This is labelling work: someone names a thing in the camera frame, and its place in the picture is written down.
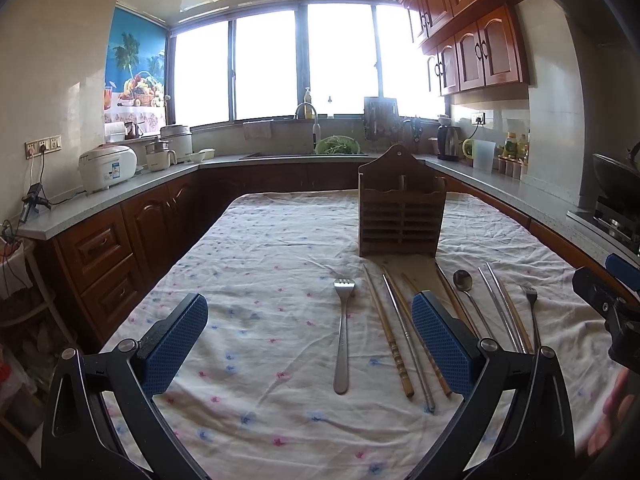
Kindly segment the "person's right hand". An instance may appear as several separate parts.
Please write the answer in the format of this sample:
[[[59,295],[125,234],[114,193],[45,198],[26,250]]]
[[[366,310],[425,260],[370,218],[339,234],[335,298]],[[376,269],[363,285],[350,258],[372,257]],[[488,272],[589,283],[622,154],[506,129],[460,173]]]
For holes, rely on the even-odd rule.
[[[629,370],[622,368],[611,394],[602,408],[602,417],[588,440],[587,454],[596,456],[604,450],[616,429],[626,418],[636,395],[629,388]]]

